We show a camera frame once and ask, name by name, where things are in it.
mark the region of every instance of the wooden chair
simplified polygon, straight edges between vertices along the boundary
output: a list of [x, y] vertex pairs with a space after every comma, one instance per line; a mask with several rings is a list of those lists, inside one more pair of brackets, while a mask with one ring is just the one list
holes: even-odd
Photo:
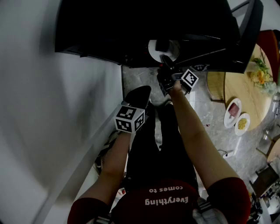
[[275, 33], [272, 30], [261, 31], [257, 39], [257, 44], [263, 49], [269, 60], [273, 74], [273, 81], [279, 83], [278, 70], [280, 64], [280, 55]]
[[271, 186], [279, 179], [279, 175], [274, 171], [274, 169], [268, 164], [268, 168], [264, 169], [260, 173], [255, 172], [258, 178], [254, 183], [249, 181], [253, 190], [255, 191], [256, 197], [262, 196]]
[[280, 156], [280, 139], [278, 139], [277, 141], [275, 141], [272, 137], [270, 137], [266, 132], [264, 132], [264, 134], [267, 136], [267, 138], [271, 141], [271, 146], [267, 152], [267, 154], [265, 154], [264, 152], [262, 152], [260, 149], [256, 148], [256, 150], [263, 154], [266, 159], [267, 162], [272, 161], [276, 156]]

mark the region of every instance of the person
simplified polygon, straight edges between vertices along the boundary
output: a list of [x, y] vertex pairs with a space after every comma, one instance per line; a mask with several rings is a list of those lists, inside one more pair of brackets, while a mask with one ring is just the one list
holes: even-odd
[[128, 156], [128, 178], [122, 182], [130, 134], [121, 133], [96, 183], [73, 203], [69, 224], [107, 215], [121, 184], [127, 193], [112, 210], [113, 223], [197, 223], [194, 211], [202, 210], [194, 167], [209, 195], [204, 209], [214, 208], [229, 224], [246, 223], [250, 200], [244, 182], [211, 142], [179, 81], [169, 95], [173, 105], [167, 104], [159, 113], [161, 150], [155, 143], [155, 112], [150, 103], [149, 118]]

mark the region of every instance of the black pants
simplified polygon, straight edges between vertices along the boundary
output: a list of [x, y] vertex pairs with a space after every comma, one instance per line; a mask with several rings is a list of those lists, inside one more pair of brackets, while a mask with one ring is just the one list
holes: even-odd
[[187, 182], [198, 190], [196, 173], [178, 130], [173, 105], [160, 111], [162, 147], [155, 142], [155, 108], [149, 103], [147, 122], [137, 132], [127, 162], [124, 186], [127, 191], [148, 185], [157, 179], [170, 178]]

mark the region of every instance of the leg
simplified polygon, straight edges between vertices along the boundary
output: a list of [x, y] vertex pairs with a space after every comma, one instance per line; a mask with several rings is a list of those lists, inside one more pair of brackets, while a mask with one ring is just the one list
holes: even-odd
[[154, 138], [155, 130], [155, 110], [154, 106], [148, 105], [149, 118], [141, 128], [137, 131], [132, 143], [131, 151], [127, 162], [127, 176], [133, 182], [143, 182], [143, 180], [152, 179], [157, 172], [157, 161], [159, 150]]
[[196, 173], [184, 148], [173, 105], [166, 105], [160, 118], [163, 162], [161, 167], [166, 168], [163, 174], [168, 178], [183, 180], [198, 189]]
[[215, 103], [224, 103], [224, 100], [212, 100], [212, 99], [211, 99], [211, 101], [212, 101], [212, 102], [215, 102]]
[[271, 141], [272, 144], [275, 143], [275, 141], [266, 132], [263, 133], [267, 136], [267, 138]]
[[263, 154], [266, 158], [267, 158], [267, 154], [265, 154], [264, 152], [262, 152], [260, 149], [258, 149], [258, 148], [256, 148], [256, 150], [259, 152], [259, 153], [261, 153], [261, 154]]

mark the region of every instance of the round wooden table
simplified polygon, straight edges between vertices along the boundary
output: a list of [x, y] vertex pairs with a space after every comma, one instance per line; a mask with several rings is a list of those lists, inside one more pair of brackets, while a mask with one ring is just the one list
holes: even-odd
[[[260, 46], [255, 45], [252, 58], [261, 58], [269, 68], [272, 75], [270, 63]], [[234, 99], [239, 98], [242, 103], [241, 112], [250, 115], [250, 126], [248, 130], [256, 128], [265, 118], [271, 104], [272, 97], [261, 93], [258, 87], [254, 86], [247, 72], [208, 72], [207, 84], [211, 94], [216, 100], [224, 101], [225, 107]]]
[[276, 143], [274, 143], [274, 145], [271, 148], [271, 151], [268, 152], [267, 161], [271, 162], [277, 156], [280, 156], [280, 139], [278, 139]]

